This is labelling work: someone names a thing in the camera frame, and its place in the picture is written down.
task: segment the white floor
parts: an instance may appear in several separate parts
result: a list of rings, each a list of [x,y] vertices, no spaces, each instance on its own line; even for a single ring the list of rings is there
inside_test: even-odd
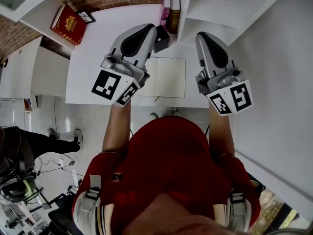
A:
[[[13,122],[21,129],[47,135],[49,127],[55,128],[54,104],[53,97],[43,96],[39,100],[39,109],[32,113],[24,113],[21,100],[1,101],[0,102],[0,125],[7,126]],[[208,126],[208,110],[184,108],[179,109],[182,117],[185,117],[196,123],[204,132]],[[171,108],[167,107],[132,107],[132,131],[135,133],[143,125],[149,121],[149,115],[152,112],[157,113],[160,117],[169,114]],[[38,187],[44,187],[43,193],[48,200],[52,200],[61,193],[66,193],[69,185],[74,184],[76,179],[82,176],[72,174],[72,170],[76,173],[84,175],[92,158],[101,151],[104,133],[110,115],[110,106],[104,105],[75,105],[65,104],[65,99],[55,97],[55,116],[58,132],[61,139],[72,140],[74,138],[74,130],[79,128],[84,135],[83,149],[77,153],[69,153],[68,155],[75,160],[73,166],[46,172],[58,168],[55,163],[48,163],[41,168],[41,174],[36,179]],[[64,155],[56,153],[46,153],[41,156],[43,164],[49,160],[59,163],[59,159],[64,160],[64,166],[68,165],[71,159]],[[40,161],[35,161],[36,168],[41,166]],[[29,205],[29,209],[38,206],[37,204]],[[39,210],[43,218],[49,222],[48,213],[53,209]]]

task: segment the helmet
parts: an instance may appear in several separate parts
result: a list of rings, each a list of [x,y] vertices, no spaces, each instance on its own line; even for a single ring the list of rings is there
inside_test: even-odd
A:
[[[0,185],[0,195],[11,203],[18,203],[30,197],[36,184],[33,176],[25,174],[14,178],[6,178]]]

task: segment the red shirt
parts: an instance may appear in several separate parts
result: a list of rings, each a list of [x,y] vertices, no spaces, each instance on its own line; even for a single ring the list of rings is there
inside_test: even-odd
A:
[[[112,182],[113,173],[122,173],[122,180]],[[251,203],[251,224],[260,212],[259,198],[243,164],[227,155],[212,160],[204,133],[181,117],[149,122],[131,138],[125,158],[100,153],[86,175],[76,197],[90,188],[89,175],[101,175],[101,206],[114,203],[113,235],[121,234],[161,192],[191,214],[214,220],[213,205],[227,204],[234,188]]]

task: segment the black box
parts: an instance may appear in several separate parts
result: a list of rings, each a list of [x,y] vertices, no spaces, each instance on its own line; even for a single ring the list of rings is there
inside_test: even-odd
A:
[[[163,26],[156,27],[156,41],[153,47],[155,53],[164,50],[170,46],[170,36],[167,34]]]

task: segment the open notebook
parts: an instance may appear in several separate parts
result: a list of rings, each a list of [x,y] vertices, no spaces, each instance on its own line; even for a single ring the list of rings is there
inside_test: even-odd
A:
[[[146,62],[150,78],[136,96],[163,96],[185,98],[184,59],[151,57]]]

